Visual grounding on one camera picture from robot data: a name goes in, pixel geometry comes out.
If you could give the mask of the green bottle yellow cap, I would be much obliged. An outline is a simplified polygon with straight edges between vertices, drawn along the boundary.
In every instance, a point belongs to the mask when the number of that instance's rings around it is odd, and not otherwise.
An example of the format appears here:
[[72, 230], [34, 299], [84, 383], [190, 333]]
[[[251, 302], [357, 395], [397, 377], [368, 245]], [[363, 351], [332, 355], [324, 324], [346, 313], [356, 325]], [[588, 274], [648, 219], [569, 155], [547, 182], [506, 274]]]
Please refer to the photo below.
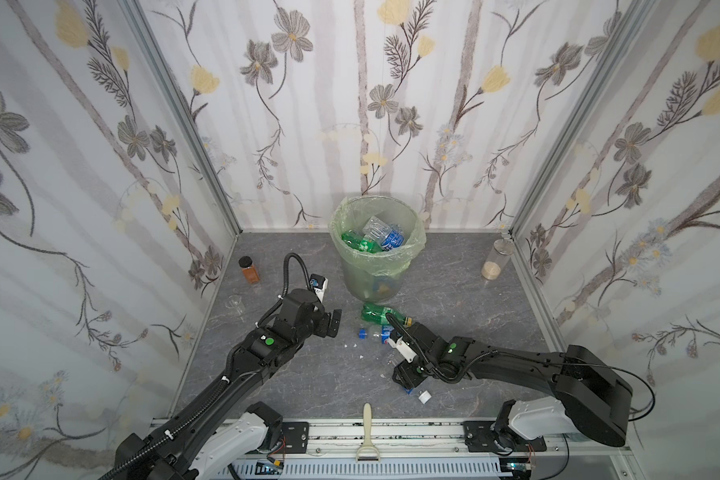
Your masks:
[[410, 317], [405, 316], [392, 307], [365, 303], [361, 311], [362, 320], [378, 325], [389, 325], [387, 315], [394, 316], [397, 321], [405, 327], [410, 327], [413, 324], [413, 320]]
[[341, 240], [349, 248], [370, 254], [383, 252], [383, 248], [373, 239], [360, 235], [355, 231], [346, 231], [341, 235]]

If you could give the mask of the pepsi bottle blue cap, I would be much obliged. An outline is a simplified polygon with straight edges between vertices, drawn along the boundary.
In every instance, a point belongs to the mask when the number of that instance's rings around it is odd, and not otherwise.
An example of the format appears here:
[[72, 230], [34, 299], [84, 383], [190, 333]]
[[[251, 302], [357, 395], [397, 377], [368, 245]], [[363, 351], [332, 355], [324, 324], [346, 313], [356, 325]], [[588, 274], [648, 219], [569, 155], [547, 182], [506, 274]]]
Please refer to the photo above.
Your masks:
[[393, 328], [389, 325], [371, 325], [358, 330], [358, 338], [361, 340], [374, 340], [385, 344], [390, 338]]

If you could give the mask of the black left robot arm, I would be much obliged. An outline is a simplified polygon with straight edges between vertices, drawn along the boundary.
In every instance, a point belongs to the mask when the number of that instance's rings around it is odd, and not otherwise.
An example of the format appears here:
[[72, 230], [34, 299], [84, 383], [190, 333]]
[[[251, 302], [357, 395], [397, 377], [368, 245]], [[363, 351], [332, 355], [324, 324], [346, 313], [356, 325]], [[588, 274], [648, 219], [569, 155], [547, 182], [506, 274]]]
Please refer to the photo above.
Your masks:
[[183, 410], [144, 438], [117, 448], [107, 479], [206, 479], [246, 453], [281, 440], [282, 417], [262, 402], [232, 426], [229, 412], [316, 335], [334, 337], [341, 312], [327, 312], [311, 284], [285, 287], [278, 301], [227, 356], [221, 373]]

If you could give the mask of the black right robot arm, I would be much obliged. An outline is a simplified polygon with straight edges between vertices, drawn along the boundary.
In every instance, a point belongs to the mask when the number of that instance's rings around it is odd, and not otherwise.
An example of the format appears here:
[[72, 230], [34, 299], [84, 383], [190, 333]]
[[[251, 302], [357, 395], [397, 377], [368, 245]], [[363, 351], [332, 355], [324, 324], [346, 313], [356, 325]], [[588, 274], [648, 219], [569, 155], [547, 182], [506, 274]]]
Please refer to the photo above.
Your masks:
[[649, 416], [654, 399], [635, 409], [630, 371], [603, 363], [590, 350], [528, 352], [500, 348], [470, 337], [450, 340], [421, 323], [391, 322], [388, 343], [403, 357], [393, 380], [406, 390], [428, 378], [449, 385], [492, 380], [541, 393], [533, 401], [506, 401], [494, 423], [499, 439], [530, 442], [546, 435], [579, 433], [609, 447], [626, 443], [628, 427]]

